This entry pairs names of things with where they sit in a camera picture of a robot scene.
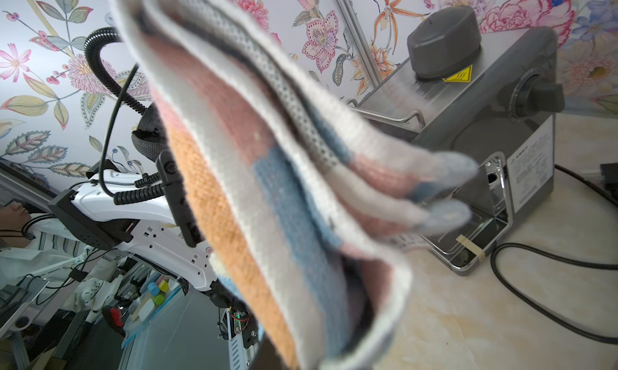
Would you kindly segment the grey steel coffee machine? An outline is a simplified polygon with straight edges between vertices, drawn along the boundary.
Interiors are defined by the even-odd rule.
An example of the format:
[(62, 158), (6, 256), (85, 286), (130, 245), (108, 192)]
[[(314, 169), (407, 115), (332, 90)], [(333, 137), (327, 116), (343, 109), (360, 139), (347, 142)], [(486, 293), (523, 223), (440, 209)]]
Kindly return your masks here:
[(478, 163), (452, 189), (471, 220), (428, 237), (432, 253), (466, 276), (554, 189), (558, 35), (550, 27), (483, 35), (470, 6), (429, 16), (409, 35), (409, 58), (353, 108), (379, 130)]

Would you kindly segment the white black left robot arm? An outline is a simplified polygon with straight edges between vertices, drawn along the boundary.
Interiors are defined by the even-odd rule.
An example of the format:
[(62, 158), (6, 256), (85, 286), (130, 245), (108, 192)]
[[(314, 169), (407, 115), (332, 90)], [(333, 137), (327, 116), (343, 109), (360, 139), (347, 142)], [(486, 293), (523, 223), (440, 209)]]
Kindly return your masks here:
[(241, 339), (244, 349), (256, 353), (258, 322), (249, 307), (215, 277), (214, 252), (188, 207), (159, 111), (130, 95), (135, 69), (119, 85), (102, 62), (103, 48), (120, 40), (112, 27), (96, 30), (85, 40), (85, 59), (96, 79), (116, 96), (115, 106), (127, 105), (140, 114), (131, 139), (138, 152), (155, 163), (157, 172), (142, 177), (121, 172), (107, 158), (105, 143), (99, 163), (87, 173), (87, 183), (65, 190), (48, 207), (79, 241), (133, 255), (159, 273), (177, 277), (184, 291), (193, 288), (205, 294), (228, 314), (228, 341)]

